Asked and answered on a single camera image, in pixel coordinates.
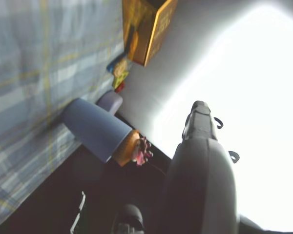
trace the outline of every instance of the plaid cloth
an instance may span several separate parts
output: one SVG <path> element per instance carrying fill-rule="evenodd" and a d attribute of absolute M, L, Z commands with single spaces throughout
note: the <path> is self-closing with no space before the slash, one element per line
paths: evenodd
<path fill-rule="evenodd" d="M 122 51 L 120 0 L 0 0 L 0 224 L 80 145 L 59 114 Z"/>

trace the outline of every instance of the purple object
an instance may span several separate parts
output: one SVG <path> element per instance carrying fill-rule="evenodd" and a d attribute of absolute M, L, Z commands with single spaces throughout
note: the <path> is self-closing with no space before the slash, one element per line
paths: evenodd
<path fill-rule="evenodd" d="M 107 162 L 132 128 L 101 107 L 76 99 L 62 114 L 64 124 L 102 162 Z"/>
<path fill-rule="evenodd" d="M 97 105 L 105 109 L 111 115 L 115 115 L 122 103 L 123 98 L 119 94 L 114 91 L 109 91 L 100 98 Z"/>

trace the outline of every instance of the white surface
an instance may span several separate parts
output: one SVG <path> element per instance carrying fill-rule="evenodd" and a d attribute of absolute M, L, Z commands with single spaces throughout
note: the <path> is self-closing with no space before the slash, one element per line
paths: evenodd
<path fill-rule="evenodd" d="M 170 157 L 196 100 L 224 122 L 220 143 L 240 154 L 239 212 L 293 231 L 293 19 L 257 6 L 216 40 L 154 118 L 152 141 Z"/>

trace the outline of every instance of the box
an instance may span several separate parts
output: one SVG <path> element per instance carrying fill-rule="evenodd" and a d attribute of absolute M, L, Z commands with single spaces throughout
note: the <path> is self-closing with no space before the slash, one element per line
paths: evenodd
<path fill-rule="evenodd" d="M 130 26 L 135 29 L 130 39 L 129 59 L 147 65 L 161 48 L 176 6 L 177 0 L 123 0 L 125 45 Z"/>

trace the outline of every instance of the blue plastic cup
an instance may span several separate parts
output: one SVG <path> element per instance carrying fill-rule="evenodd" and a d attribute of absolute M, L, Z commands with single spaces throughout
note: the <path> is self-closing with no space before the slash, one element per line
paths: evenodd
<path fill-rule="evenodd" d="M 104 163 L 132 130 L 101 107 L 80 98 L 64 109 L 62 118 L 75 137 Z"/>

